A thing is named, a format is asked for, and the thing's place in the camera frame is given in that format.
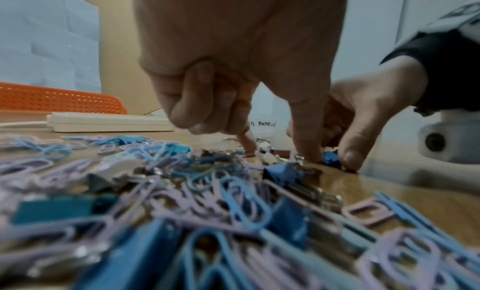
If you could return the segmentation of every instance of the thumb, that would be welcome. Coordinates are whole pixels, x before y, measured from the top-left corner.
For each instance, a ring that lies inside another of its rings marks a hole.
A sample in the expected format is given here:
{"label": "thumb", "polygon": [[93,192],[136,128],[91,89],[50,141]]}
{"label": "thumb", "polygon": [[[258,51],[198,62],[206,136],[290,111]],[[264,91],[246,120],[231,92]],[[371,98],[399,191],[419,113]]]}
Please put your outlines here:
{"label": "thumb", "polygon": [[342,166],[354,171],[359,170],[389,119],[390,117],[378,108],[356,111],[350,127],[338,145]]}
{"label": "thumb", "polygon": [[317,163],[323,158],[320,145],[324,121],[325,98],[317,97],[289,103],[291,111],[291,138],[299,155]]}

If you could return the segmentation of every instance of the pile of paper clips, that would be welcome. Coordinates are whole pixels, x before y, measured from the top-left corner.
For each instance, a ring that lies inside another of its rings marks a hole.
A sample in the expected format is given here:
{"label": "pile of paper clips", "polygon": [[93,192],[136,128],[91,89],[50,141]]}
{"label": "pile of paper clips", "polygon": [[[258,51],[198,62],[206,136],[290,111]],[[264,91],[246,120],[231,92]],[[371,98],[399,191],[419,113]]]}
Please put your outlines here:
{"label": "pile of paper clips", "polygon": [[[267,144],[256,153],[264,164],[256,164],[241,149],[191,150],[142,136],[62,138],[0,136],[2,283],[480,289],[480,249],[381,193],[344,207],[340,196],[309,183],[314,171],[301,158],[281,160]],[[61,162],[85,148],[97,156]],[[29,155],[14,157],[19,150]],[[370,216],[358,216],[362,210]],[[390,219],[405,228],[382,235],[368,228]]]}

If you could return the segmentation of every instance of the beige wall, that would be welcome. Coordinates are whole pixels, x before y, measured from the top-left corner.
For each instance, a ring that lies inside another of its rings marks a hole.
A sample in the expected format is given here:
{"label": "beige wall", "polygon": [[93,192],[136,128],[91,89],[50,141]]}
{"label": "beige wall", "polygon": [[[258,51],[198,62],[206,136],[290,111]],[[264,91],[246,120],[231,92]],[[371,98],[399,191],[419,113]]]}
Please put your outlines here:
{"label": "beige wall", "polygon": [[160,108],[147,75],[139,67],[131,0],[86,0],[100,13],[100,76],[104,94],[118,97],[129,114]]}

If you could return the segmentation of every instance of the black sleeve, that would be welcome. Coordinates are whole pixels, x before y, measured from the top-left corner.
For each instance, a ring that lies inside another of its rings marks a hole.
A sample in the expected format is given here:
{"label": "black sleeve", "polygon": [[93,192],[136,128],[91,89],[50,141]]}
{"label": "black sleeve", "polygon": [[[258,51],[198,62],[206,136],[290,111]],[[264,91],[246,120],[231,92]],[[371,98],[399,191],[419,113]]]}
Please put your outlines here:
{"label": "black sleeve", "polygon": [[439,110],[480,111],[480,45],[458,31],[418,34],[395,49],[381,63],[398,56],[418,60],[428,75],[428,85],[416,111],[430,115]]}

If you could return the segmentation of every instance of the white power strip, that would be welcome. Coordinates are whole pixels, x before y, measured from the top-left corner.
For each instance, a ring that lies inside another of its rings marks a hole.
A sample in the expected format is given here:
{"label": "white power strip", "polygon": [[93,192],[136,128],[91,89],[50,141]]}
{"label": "white power strip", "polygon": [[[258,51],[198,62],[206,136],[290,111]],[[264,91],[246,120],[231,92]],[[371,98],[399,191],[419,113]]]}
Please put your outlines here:
{"label": "white power strip", "polygon": [[164,132],[174,126],[166,117],[54,112],[46,117],[55,132]]}

